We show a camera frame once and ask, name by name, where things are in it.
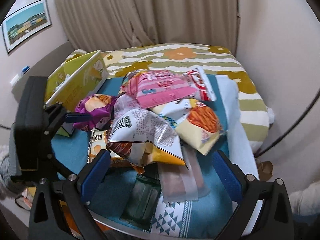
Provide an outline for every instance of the purple snack bag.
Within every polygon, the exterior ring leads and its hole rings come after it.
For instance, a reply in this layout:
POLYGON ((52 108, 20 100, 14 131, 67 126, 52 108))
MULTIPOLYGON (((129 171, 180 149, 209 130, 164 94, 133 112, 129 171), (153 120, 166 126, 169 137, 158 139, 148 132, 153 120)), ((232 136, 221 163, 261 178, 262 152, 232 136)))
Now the purple snack bag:
POLYGON ((92 120, 88 122, 75 122, 73 127, 82 131, 93 128, 102 129, 110 120, 112 108, 116 103, 116 97, 108 95, 92 95, 82 99, 76 106, 75 112, 91 114, 92 120))

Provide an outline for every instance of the plastic wrapper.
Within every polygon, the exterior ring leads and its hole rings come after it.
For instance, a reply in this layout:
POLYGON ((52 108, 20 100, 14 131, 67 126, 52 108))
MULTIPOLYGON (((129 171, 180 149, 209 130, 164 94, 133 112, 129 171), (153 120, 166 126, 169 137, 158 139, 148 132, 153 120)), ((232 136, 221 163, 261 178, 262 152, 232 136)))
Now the plastic wrapper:
POLYGON ((92 129, 91 131, 91 140, 88 148, 88 159, 87 163, 91 163, 93 159, 101 150, 108 150, 110 152, 110 166, 111 167, 133 167, 139 174, 143 174, 143 169, 137 167, 124 158, 121 158, 118 154, 107 149, 107 140, 108 140, 108 131, 99 131, 97 129, 92 129))
POLYGON ((182 79, 188 82, 190 87, 196 89, 196 92, 188 95, 188 98, 194 98, 199 101, 216 101, 217 97, 213 91, 207 74, 202 67, 195 67, 185 72, 182 79))
POLYGON ((187 145, 181 148, 186 166, 158 163, 163 200, 169 203, 198 200, 210 192, 204 183, 196 151, 187 145))
POLYGON ((214 111, 196 99, 182 99, 151 108, 169 122, 182 140, 207 155, 222 132, 214 111))
POLYGON ((175 130, 158 115, 141 108, 113 122, 107 148, 139 167, 153 162, 185 165, 175 130))
POLYGON ((122 115, 136 108, 140 108, 139 102, 136 99, 131 98, 129 95, 125 93, 123 95, 119 95, 113 107, 113 110, 114 110, 113 121, 115 122, 122 115))
POLYGON ((165 104, 192 95, 197 90, 169 70, 138 72, 121 86, 142 108, 165 104))
POLYGON ((99 130, 108 123, 112 116, 113 105, 116 97, 108 95, 92 95, 82 99, 76 106, 75 112, 91 114, 92 120, 87 122, 75 122, 73 127, 82 131, 89 131, 93 128, 99 130))

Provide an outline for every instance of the framed picture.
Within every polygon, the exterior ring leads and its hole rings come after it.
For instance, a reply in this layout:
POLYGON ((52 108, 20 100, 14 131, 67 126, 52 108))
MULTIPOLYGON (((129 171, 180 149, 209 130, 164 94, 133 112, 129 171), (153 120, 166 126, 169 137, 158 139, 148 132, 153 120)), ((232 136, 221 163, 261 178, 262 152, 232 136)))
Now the framed picture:
POLYGON ((31 3, 12 13, 2 23, 2 34, 7 53, 50 25, 47 0, 31 3))

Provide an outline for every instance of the bedspread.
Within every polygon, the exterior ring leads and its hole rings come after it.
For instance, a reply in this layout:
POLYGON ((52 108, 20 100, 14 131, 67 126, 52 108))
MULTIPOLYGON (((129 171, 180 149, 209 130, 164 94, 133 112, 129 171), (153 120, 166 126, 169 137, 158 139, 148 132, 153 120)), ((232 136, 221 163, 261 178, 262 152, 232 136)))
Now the bedspread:
POLYGON ((228 49, 201 44, 167 43, 104 54, 109 78, 115 77, 117 72, 128 66, 148 66, 149 69, 168 69, 175 73, 202 66, 207 74, 227 75, 238 85, 240 122, 252 151, 257 151, 266 138, 269 129, 266 105, 242 65, 228 49))

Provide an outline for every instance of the wall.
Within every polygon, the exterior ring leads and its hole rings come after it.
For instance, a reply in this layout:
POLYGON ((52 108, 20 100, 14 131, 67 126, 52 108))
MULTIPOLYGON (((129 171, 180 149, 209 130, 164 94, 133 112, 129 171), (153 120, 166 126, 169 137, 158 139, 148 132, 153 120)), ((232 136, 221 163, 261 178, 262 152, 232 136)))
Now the wall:
MULTIPOLYGON (((263 148, 301 115, 320 87, 320 23, 305 0, 239 0, 237 59, 276 122, 263 148)), ((320 102, 302 123, 260 159, 274 165, 288 192, 320 179, 320 102)))
MULTIPOLYGON (((25 5, 38 0, 17 0, 8 15, 25 5)), ((67 41, 54 0, 47 0, 52 25, 28 40, 7 55, 3 37, 0 37, 0 124, 11 126, 15 120, 17 103, 11 94, 9 82, 27 65, 30 67, 42 57, 67 41)), ((8 144, 9 131, 0 129, 0 145, 8 144)))

